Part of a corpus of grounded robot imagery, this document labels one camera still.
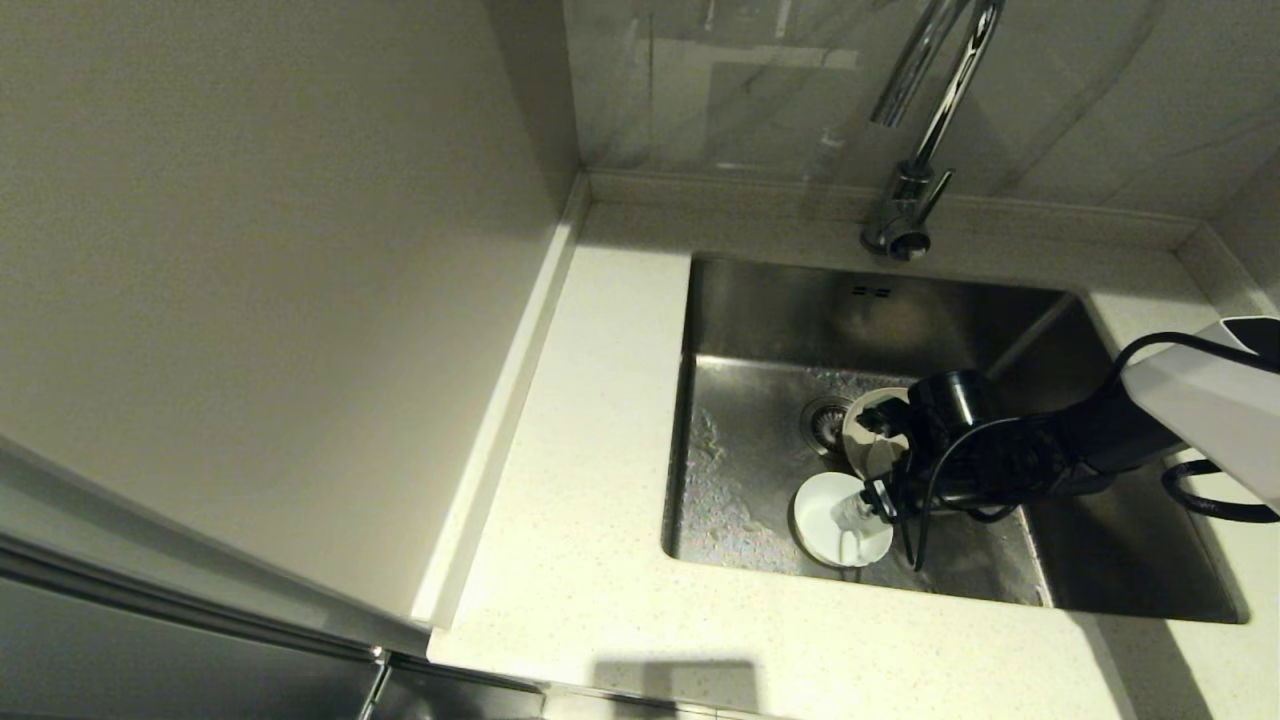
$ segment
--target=stainless steel sink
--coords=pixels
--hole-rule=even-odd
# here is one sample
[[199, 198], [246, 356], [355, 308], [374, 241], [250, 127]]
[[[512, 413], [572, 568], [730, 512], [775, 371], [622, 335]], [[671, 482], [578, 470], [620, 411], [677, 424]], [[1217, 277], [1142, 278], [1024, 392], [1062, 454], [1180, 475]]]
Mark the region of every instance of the stainless steel sink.
[[1088, 395], [1111, 359], [1074, 296], [695, 259], [686, 313], [663, 538], [671, 556], [1023, 605], [1243, 620], [1207, 528], [1164, 495], [1161, 468], [991, 525], [937, 515], [920, 573], [901, 533], [861, 570], [822, 565], [792, 537], [800, 484], [847, 471], [815, 442], [815, 407], [961, 368], [986, 373], [1010, 415]]

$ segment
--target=marble tile wall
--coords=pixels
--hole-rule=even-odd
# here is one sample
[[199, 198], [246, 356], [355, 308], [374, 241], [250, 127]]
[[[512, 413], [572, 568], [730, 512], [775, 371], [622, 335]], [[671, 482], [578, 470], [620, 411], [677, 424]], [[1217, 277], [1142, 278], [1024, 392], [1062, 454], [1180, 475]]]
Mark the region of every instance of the marble tile wall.
[[[932, 113], [868, 118], [924, 0], [564, 0], [589, 167], [879, 187]], [[1009, 0], [952, 192], [1212, 218], [1280, 149], [1276, 0]]]

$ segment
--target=drain strainer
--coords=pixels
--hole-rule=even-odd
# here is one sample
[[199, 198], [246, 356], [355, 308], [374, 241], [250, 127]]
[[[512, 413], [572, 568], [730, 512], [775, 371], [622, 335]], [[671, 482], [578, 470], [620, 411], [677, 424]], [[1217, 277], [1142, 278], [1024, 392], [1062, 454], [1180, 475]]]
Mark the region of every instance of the drain strainer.
[[819, 397], [800, 413], [800, 436], [818, 455], [844, 457], [842, 432], [850, 401], [844, 397]]

